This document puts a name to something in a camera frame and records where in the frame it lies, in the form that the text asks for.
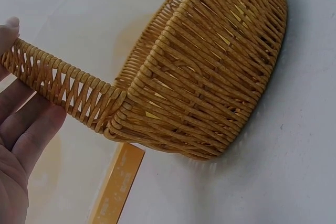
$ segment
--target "woven pattern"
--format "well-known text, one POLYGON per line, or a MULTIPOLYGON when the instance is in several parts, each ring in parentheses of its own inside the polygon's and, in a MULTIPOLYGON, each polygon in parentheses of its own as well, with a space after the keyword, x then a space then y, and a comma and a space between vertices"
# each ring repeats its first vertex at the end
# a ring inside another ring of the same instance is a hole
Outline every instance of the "woven pattern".
POLYGON ((286 0, 166 0, 113 85, 22 40, 1 64, 108 139, 207 160, 255 108, 286 18, 286 0))

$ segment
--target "finger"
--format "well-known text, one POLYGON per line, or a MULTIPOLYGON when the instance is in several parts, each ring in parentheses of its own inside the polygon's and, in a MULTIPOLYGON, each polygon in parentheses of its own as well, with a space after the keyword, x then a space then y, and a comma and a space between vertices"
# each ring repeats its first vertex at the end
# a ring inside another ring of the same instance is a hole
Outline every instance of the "finger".
POLYGON ((3 92, 0 93, 0 124, 33 94, 33 90, 16 79, 3 92))
MULTIPOLYGON (((7 51, 17 39, 19 35, 19 19, 12 17, 6 21, 6 25, 0 26, 0 56, 7 51)), ((3 67, 0 67, 0 81, 2 81, 9 72, 3 67)))
POLYGON ((65 110, 52 106, 42 114, 16 141, 12 153, 29 176, 42 151, 64 123, 65 110))
POLYGON ((12 150, 18 138, 43 114, 52 104, 36 94, 20 110, 10 115, 0 125, 0 138, 8 150, 12 150))

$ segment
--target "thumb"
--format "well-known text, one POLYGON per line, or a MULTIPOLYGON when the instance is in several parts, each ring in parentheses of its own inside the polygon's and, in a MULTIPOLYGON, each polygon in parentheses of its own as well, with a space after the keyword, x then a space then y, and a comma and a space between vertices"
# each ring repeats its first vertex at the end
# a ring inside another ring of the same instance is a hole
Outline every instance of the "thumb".
POLYGON ((19 36, 19 19, 9 18, 5 25, 0 25, 0 56, 13 45, 19 36))

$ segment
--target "white background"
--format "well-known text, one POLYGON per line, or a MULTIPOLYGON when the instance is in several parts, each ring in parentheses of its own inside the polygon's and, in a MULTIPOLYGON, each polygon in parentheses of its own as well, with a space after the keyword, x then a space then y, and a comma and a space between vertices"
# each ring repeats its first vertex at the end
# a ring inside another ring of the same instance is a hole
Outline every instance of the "white background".
MULTIPOLYGON (((0 19, 20 17, 22 39, 112 81, 162 1, 0 0, 0 19)), ((208 163, 147 150, 121 224, 335 223, 336 0, 288 7, 278 64, 240 137, 208 163)), ((84 223, 115 149, 72 118, 58 138, 30 180, 29 224, 84 223)))

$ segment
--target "woven basket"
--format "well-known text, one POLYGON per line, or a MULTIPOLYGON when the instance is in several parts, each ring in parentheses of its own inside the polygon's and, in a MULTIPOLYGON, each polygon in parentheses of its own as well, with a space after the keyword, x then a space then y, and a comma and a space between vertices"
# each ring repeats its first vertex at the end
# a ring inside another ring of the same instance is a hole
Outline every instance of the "woven basket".
POLYGON ((20 39, 1 64, 110 140, 206 160, 255 108, 286 18, 286 0, 165 0, 113 85, 20 39))

